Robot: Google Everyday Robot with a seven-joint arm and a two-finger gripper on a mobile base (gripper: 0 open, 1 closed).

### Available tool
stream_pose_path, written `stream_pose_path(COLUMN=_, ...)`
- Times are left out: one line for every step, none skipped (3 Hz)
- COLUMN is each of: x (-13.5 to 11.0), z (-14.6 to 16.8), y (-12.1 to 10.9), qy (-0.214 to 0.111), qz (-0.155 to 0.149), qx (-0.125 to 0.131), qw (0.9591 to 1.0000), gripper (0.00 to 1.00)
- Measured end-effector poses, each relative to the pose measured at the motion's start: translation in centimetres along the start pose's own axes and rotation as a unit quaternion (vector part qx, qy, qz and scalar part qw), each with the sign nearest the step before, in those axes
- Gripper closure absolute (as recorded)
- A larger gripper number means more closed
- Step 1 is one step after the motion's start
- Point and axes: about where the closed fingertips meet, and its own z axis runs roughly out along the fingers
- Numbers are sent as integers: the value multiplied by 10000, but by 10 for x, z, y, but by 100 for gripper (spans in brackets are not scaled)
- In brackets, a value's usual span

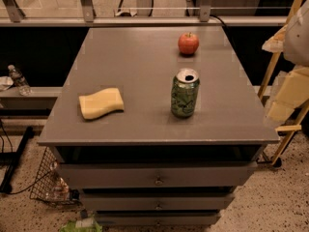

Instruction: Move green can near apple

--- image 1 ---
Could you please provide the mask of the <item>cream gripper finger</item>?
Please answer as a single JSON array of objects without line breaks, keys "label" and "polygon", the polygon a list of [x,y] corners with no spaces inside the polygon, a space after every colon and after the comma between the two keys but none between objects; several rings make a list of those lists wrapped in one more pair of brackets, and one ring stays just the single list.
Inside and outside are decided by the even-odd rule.
[{"label": "cream gripper finger", "polygon": [[271,53],[282,52],[284,48],[286,29],[287,26],[283,26],[272,37],[265,41],[262,45],[262,50]]},{"label": "cream gripper finger", "polygon": [[266,119],[285,122],[309,99],[309,68],[296,65],[290,72],[280,72],[266,103]]}]

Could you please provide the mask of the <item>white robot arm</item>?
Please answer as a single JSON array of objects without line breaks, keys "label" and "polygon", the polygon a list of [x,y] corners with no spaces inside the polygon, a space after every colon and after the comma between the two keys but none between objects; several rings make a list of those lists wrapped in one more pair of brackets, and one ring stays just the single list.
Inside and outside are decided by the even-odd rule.
[{"label": "white robot arm", "polygon": [[277,75],[266,105],[266,118],[283,123],[309,99],[309,0],[287,25],[264,42],[262,50],[283,53],[295,65],[288,73]]}]

